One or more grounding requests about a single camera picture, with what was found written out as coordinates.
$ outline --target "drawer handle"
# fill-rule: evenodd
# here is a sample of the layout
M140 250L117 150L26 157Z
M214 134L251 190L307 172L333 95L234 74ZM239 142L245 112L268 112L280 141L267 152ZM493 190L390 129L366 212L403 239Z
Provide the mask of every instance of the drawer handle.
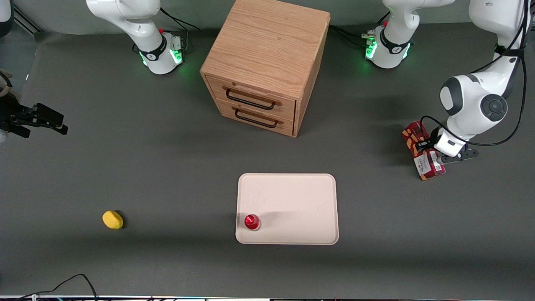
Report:
M273 108L275 107L275 102L272 102L271 103L271 106L269 107L266 107L266 106L263 106L261 104L257 104L257 103L254 103L254 102L250 102L250 101L247 101L247 100L244 100L244 99L240 99L240 98L237 98L237 97L233 97L233 96L230 96L229 93L231 92L230 89L227 89L227 98L230 99L230 100L234 100L234 101L237 101L237 102L241 102L241 103L244 103L244 104L248 104L250 106L253 106L253 107L256 107L256 108L259 108L259 109L263 109L263 110L273 110Z
M241 120L245 120L247 122L252 122L254 124L265 126L265 127L269 128L269 129L274 129L277 126L277 124L279 123L277 120L275 120L275 124L267 124L267 123L263 123L263 122L260 122L260 121L252 120L250 118L238 115L238 113L240 112L240 109L234 109L234 110L236 110L236 112L234 114L236 115L237 119L241 119Z

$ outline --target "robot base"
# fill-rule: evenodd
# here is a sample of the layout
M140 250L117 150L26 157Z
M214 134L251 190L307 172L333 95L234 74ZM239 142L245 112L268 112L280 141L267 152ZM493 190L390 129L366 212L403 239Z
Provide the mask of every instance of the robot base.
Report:
M397 67L401 61L407 57L410 44L408 44L405 49L399 47L399 53L391 54L389 49L381 43L380 39L378 39L379 34L384 28L384 26L378 26L375 29L368 31L368 34L365 35L369 40L365 58L369 59L380 68L392 69Z
M184 61L180 37L173 36L170 33L163 33L162 36L167 40L167 46L157 61L149 61L140 53L141 58L143 59L143 64L155 74L167 74Z

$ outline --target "black wire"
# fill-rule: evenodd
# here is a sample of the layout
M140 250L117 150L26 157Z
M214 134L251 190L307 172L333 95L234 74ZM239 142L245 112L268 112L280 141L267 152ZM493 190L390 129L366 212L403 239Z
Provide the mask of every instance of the black wire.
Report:
M175 19L173 19L173 21L175 21L178 25L180 25L186 31L186 46L183 48L183 50L186 51L188 50L188 45L189 45L189 30L185 28L184 25L176 21Z
M520 113L518 114L518 122L516 123L516 127L515 129L513 130L513 132L505 139L501 140L500 142L496 142L496 143L475 143L475 142L470 142L470 141L466 141L464 139L461 139L459 136L455 135L453 132L451 132L450 129L448 129L448 127L446 127L445 125L443 125L440 121L436 120L435 118L431 117L431 116L428 116L428 115L425 115L423 116L422 118L420 118L420 125L423 124L423 120L424 119L431 119L433 120L434 122L436 122L441 128L443 128L446 132L450 133L453 137L457 138L458 140L466 143L466 144L470 144L470 145L475 145L475 146L496 146L496 145L500 145L500 144L504 144L505 142L509 141L515 134L516 132L518 131L518 128L520 127L520 123L522 121L522 115L524 114L524 107L525 107L525 104L526 104L526 86L528 84L528 80L527 80L527 71L526 71L526 63L525 63L525 60L524 60L524 57L520 57L520 60L521 60L521 63L522 63L522 71L524 73L524 91L522 92L522 104L520 106Z
M75 278L77 276L82 276L86 281L87 283L89 284L89 287L91 287L91 292L93 293L93 296L95 297L95 300L98 298L97 296L97 293L95 291L95 288L93 287L93 285L91 284L91 282L89 281L89 279L87 279L87 276L84 275L84 274L76 274L72 277L70 277L69 279L63 281L62 283L58 284L55 288L53 288L52 290L43 290L43 291L38 291L38 292L33 292L31 294L27 294L25 296L22 296L20 298L17 298L15 299L15 301L18 301L18 300L21 300L21 299L25 299L25 298L28 298L28 297L31 297L32 295L40 295L40 294L47 294L47 293L51 293L55 290L57 290L60 286L62 286L65 282L68 282L69 280L71 280L72 278Z
M513 47L513 45L515 44L516 39L518 38L518 36L520 35L520 33L524 32L524 37L525 37L525 30L527 29L527 27L526 27L526 23L527 23L527 21L528 21L528 3L529 3L529 0L526 0L526 1L524 2L524 22L522 22L522 25L520 26L520 29L519 29L518 32L516 33L515 38L513 39L513 41L512 41L511 44L509 45L509 47L507 47L507 50L510 50L510 49ZM476 73L476 72L479 72L479 71L481 71L481 70L487 68L488 66L490 66L490 65L492 65L492 64L494 64L494 63L496 63L496 62L498 61L498 59L500 59L500 58L502 58L502 57L503 57L503 54L499 55L497 58L495 58L494 60L492 60L490 63L484 65L483 67L478 68L478 69L472 71L471 73Z
M160 8L160 10L161 10L162 13L164 13L166 16L168 16L169 18L171 18L171 19L173 19L173 20L175 20L175 21L182 22L182 23L187 24L187 25L189 25L189 26L191 26L191 27L194 27L194 28L197 29L198 31L201 30L200 28L198 28L197 26L195 26L195 25L193 25L193 24L190 24L190 23L188 23L188 22L186 22L186 21L183 21L183 20L180 20L180 19L178 19L178 18L176 18L176 17L173 17L173 16L170 15L168 12L166 12L163 8Z
M9 80L9 78L7 78L4 72L0 71L0 77L2 77L5 80L6 87L10 87L10 88L13 87L13 85L11 84L11 81Z
M182 25L182 23L178 22L174 18L171 18L171 20L173 20L176 24L180 25L180 27L182 27L186 32L188 32L188 29L184 25Z
M526 29L527 29L527 25L528 25L528 22L529 22L528 4L529 4L529 0L526 0L525 3L524 3L524 20L523 20L524 22L522 23L521 28L518 31L518 33L522 32L522 40L521 40L521 44L520 44L521 47L524 46L524 42L525 42L525 38L526 38ZM508 47L508 49L510 49L513 46L514 42L518 38L518 33L517 33L516 37L513 39L513 42L511 43L511 45ZM440 121L436 120L435 118L433 118L433 117L431 117L429 115L425 115L422 118L420 118L420 127L423 125L423 120L424 119L426 119L426 118L427 119L431 119L434 122L436 122L441 128L443 128L445 131L450 133L453 137L457 138L458 140L460 140L460 141L462 141L462 142L464 142L466 144L470 144L470 145L474 145L474 146L496 146L496 145L504 144L505 142L509 141L516 134L516 132L518 131L518 128L520 127L520 123L522 121L522 116L524 114L524 107L525 107L525 104L526 104L526 89L527 89L527 85L528 85L528 72L526 70L526 62L525 62L525 59L524 59L524 55L521 54L519 56L519 58L520 58L520 62L522 64L522 72L523 72L523 76L524 76L523 91L522 91L522 102L521 102L521 106L520 106L520 113L518 114L518 122L516 123L515 129L513 130L513 132L507 138L505 138L505 139L503 139L503 140L501 140L499 142L495 142L495 143L469 142L469 141L461 139L459 136L455 135L450 129L448 129L448 127L446 127Z
M338 26L334 26L334 25L329 25L329 28L330 29L334 29L335 31L338 31L338 32L341 32L341 33L345 33L349 36L354 36L354 37L361 37L361 35L359 34L356 34L356 33L352 33L352 32L349 32L341 27L338 27Z
M333 25L329 25L329 28L331 28L331 29L335 30L336 32L338 32L338 33L340 34L340 36L341 36L342 38L344 38L346 41L348 41L349 43L351 43L351 44L353 44L353 45L355 45L355 46L358 46L358 47L366 47L366 45L359 44L359 43L357 43L357 42L355 42L355 41L352 41L350 38L346 37L346 36L344 35L344 32L348 32L348 31L345 31L345 30L343 30L342 28L340 28L340 27L338 27L338 26L333 26Z
M377 21L377 24L381 24L381 22L383 22L383 20L386 19L386 17L388 17L389 14L390 14L390 11L388 11L388 13L386 13L386 15L384 15L382 18L380 18L379 21Z

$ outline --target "red cup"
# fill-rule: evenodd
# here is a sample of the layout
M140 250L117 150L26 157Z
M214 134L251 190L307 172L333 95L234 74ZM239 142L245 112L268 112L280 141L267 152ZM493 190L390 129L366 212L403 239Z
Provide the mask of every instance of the red cup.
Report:
M256 214L249 214L245 217L245 227L249 230L260 229L260 218Z

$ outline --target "wooden cabinet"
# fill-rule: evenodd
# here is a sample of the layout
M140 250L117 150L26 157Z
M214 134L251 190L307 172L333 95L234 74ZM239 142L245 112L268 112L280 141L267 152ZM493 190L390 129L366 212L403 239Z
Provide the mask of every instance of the wooden cabinet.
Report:
M236 0L201 67L219 112L297 137L330 18L275 0Z

